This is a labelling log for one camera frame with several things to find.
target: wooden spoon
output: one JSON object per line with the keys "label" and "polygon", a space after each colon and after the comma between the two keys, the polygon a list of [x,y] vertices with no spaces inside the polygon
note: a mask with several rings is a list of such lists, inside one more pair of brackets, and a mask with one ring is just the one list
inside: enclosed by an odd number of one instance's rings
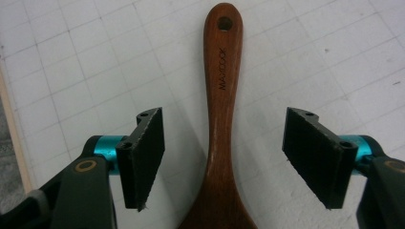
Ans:
{"label": "wooden spoon", "polygon": [[257,228],[235,184],[231,161],[231,130],[242,52],[243,22],[231,4],[208,14],[203,34],[205,82],[209,116],[209,153],[205,177],[185,228]]}

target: white surface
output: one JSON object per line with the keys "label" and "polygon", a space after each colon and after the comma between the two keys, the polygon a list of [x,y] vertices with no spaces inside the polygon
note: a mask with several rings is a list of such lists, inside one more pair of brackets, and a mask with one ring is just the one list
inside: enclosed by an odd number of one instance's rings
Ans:
{"label": "white surface", "polygon": [[[92,135],[129,135],[163,107],[166,152],[148,209],[119,228],[177,228],[198,193],[208,128],[203,23],[217,0],[4,0],[6,81],[34,187]],[[405,2],[231,1],[245,23],[233,126],[234,174],[259,228],[357,228],[365,178],[325,210],[281,150],[286,108],[337,134],[376,138],[405,159]]]}

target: reddish-brown wood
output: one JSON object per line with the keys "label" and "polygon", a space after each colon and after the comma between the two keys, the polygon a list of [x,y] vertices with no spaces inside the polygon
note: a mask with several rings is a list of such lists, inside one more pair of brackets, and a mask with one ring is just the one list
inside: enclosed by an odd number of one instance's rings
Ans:
{"label": "reddish-brown wood", "polygon": [[241,15],[221,3],[208,14],[203,35],[209,112],[209,152],[201,190],[180,229],[257,228],[235,184],[231,161],[232,116],[242,51]]}

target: teal cylinder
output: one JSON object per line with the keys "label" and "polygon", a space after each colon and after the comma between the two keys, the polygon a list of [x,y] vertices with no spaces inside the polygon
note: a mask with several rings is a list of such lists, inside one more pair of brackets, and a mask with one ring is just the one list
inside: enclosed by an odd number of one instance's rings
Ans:
{"label": "teal cylinder", "polygon": [[[349,141],[357,145],[357,155],[355,157],[355,164],[358,165],[361,163],[361,160],[364,156],[372,156],[373,151],[370,147],[369,143],[360,135],[340,135],[340,139],[344,141]],[[352,172],[355,175],[360,174],[357,170],[353,170]]]}
{"label": "teal cylinder", "polygon": [[104,135],[96,144],[95,155],[104,156],[112,164],[110,175],[119,175],[116,146],[123,138],[124,135]]}

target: wooden handle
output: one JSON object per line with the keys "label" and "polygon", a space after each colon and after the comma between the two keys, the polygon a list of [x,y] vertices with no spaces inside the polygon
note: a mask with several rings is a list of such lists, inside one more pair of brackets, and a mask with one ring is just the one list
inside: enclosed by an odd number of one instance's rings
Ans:
{"label": "wooden handle", "polygon": [[231,130],[241,62],[243,24],[230,4],[208,14],[203,35],[209,152],[200,192],[180,229],[255,229],[236,188]]}
{"label": "wooden handle", "polygon": [[209,116],[208,169],[231,168],[230,141],[242,35],[242,18],[232,5],[219,4],[208,14],[203,35]]}

